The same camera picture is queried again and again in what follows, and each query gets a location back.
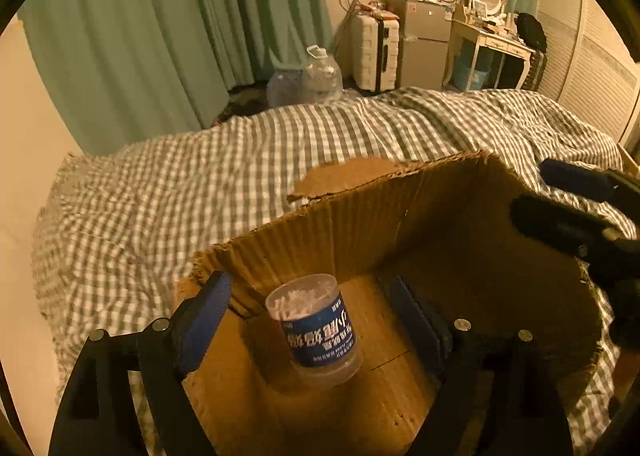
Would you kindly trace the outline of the white louvered wardrobe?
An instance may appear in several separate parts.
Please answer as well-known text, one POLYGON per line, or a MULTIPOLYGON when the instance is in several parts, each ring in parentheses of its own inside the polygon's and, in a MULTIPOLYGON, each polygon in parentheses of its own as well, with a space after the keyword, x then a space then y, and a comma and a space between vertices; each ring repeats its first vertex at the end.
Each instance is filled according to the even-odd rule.
POLYGON ((548 42, 539 92, 618 142, 637 120, 639 66, 596 0, 538 0, 548 42))

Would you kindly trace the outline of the clear large water jug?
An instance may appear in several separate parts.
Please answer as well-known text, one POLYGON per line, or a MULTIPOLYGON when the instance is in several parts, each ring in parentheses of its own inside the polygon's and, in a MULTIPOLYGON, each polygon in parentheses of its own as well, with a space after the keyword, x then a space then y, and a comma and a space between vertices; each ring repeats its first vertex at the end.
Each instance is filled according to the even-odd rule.
POLYGON ((343 96, 343 76, 335 58, 318 44, 308 46, 303 69, 303 102, 326 103, 343 96))

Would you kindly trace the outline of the brown cardboard box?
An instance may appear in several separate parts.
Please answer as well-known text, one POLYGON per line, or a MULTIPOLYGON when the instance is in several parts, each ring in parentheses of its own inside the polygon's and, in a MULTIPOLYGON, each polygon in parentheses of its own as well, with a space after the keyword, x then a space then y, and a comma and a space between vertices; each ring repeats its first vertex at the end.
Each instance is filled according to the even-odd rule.
POLYGON ((571 257, 510 220, 523 180, 497 156, 426 164, 378 158, 323 166, 297 182, 303 207, 198 250, 177 289, 194 296, 215 271, 232 279, 230 308, 186 380, 221 455, 400 455, 432 405, 437 380, 408 330, 403 291, 473 332, 528 330, 570 410, 596 370, 603 320, 571 257), (293 367, 268 294, 296 278, 337 279, 363 362, 344 384, 307 387, 293 367))

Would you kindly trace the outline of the large green curtain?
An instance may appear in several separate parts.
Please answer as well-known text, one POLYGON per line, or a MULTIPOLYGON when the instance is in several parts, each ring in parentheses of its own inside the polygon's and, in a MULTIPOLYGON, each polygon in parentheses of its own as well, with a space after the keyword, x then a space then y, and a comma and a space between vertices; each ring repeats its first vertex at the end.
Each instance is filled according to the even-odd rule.
POLYGON ((331 40, 326 0, 26 0, 18 16, 55 108, 96 155, 205 129, 232 90, 331 40))

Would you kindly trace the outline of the grey checkered bed cover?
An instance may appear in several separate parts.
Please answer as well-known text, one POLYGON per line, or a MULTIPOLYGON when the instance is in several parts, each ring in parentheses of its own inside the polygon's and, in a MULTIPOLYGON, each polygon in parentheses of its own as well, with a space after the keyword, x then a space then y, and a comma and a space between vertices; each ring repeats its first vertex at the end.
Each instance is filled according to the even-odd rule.
POLYGON ((128 334, 167 314, 193 255, 292 210, 296 180, 357 157, 497 155, 535 192, 634 230, 605 204, 544 184, 547 157, 620 169, 615 142, 551 98, 519 90, 400 89, 270 109, 160 136, 58 169, 34 233, 32 272, 58 371, 70 378, 93 329, 128 334))

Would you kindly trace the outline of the white suitcase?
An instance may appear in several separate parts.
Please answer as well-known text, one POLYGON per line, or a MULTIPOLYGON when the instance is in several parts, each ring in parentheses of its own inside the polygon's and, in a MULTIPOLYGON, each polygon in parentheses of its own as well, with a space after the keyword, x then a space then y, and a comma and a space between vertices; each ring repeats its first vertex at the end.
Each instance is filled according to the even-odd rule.
POLYGON ((399 17, 362 12, 352 19, 352 76, 360 90, 386 92, 396 86, 399 17))

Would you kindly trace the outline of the cotton swab jar blue label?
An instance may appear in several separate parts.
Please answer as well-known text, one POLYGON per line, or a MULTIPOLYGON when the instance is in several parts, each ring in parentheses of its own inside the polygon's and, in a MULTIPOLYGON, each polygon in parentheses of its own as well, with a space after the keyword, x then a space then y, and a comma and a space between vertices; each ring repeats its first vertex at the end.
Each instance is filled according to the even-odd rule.
POLYGON ((344 384, 362 354, 336 278, 311 274, 271 291, 266 309, 283 332, 300 379, 311 387, 344 384))

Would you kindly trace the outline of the grey mini fridge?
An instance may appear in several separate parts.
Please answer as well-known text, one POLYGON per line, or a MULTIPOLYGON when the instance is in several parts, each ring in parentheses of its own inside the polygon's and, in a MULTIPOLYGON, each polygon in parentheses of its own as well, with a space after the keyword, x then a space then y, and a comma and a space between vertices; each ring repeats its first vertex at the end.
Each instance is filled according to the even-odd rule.
POLYGON ((397 85, 440 90, 447 65, 451 13, 445 5, 418 0, 386 0, 399 17, 397 85))

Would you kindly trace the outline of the black backpack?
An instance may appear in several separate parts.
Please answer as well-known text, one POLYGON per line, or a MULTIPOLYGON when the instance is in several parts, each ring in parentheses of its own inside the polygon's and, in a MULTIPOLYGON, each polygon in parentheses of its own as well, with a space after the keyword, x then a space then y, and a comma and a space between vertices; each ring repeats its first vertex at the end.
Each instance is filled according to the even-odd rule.
POLYGON ((544 28, 542 28, 540 21, 535 16, 529 13, 518 13, 516 14, 515 25, 518 30, 518 36, 526 46, 535 51, 547 52, 548 43, 544 28))

